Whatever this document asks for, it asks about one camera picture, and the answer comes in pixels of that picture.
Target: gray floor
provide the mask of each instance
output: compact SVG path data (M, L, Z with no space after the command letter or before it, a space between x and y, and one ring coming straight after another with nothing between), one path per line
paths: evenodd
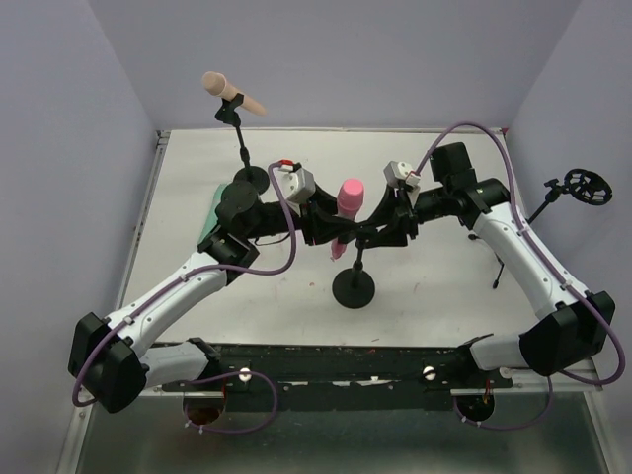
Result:
M123 412L93 410L78 472L100 473L601 473L579 393L556 395L549 418L509 434L464 426L452 413L291 413L243 436L184 428L178 398L140 398ZM524 420L542 395L497 397L490 422ZM255 423L241 414L231 423Z

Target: microphone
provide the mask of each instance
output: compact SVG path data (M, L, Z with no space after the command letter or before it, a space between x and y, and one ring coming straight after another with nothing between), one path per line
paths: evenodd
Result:
M204 73L201 78L201 85L211 96L221 97L227 101L232 101L237 94L243 94L244 102L241 107L256 116L264 116L267 113L264 106L233 86L226 80L226 76L219 72L208 71Z
M338 216L355 220L357 212L364 202L364 185L360 180L346 180L338 192ZM347 244L341 244L338 239L332 242L332 260L340 259L347 250Z

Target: green sponge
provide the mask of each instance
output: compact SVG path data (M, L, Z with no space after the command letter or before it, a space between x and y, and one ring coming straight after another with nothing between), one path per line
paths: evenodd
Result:
M224 192L228 185L219 185L213 194L213 200L210 203L210 212L208 213L208 217L206 218L206 222L204 223L204 227L201 230L201 234L199 234L199 239L197 240L200 243L204 238L213 230L213 227L217 225L217 215L215 214L215 210L217 206L221 202L221 194Z

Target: white tabletop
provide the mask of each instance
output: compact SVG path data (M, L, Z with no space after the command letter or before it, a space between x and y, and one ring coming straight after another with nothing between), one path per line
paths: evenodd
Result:
M436 133L244 130L253 164L299 161L335 195L347 178L366 189L358 219L367 218L384 192L383 168L391 160L417 166ZM463 141L479 180L507 183L500 154L489 137L451 135ZM217 185L241 167L232 129L173 131L132 268L126 302L174 271L196 249ZM438 186L422 173L422 189ZM275 198L272 188L264 200ZM355 247L336 263L329 245L299 246L293 267L280 276L240 276L166 331L161 341L201 337L212 343L455 346L488 333L524 331L537 321L514 278L482 241L448 217L420 227L406 248L371 249L364 268L376 285L359 310L339 305L331 292L336 274L351 265ZM287 259L289 242L262 247L252 268L273 269Z

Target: purple wall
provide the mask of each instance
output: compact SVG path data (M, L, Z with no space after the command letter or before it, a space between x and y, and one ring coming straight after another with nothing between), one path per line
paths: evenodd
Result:
M0 13L3 473L54 472L76 321L115 301L155 133L85 0Z
M216 126L224 72L261 126L507 126L580 0L90 0L161 128Z
M594 170L610 182L614 198L607 206L562 197L535 227L573 273L612 295L613 327L632 356L630 0L582 2L520 107L508 144L529 210L543 200L542 183L572 168ZM607 344L596 361L603 376L612 373L613 347ZM632 369L606 388L605 398L632 465Z

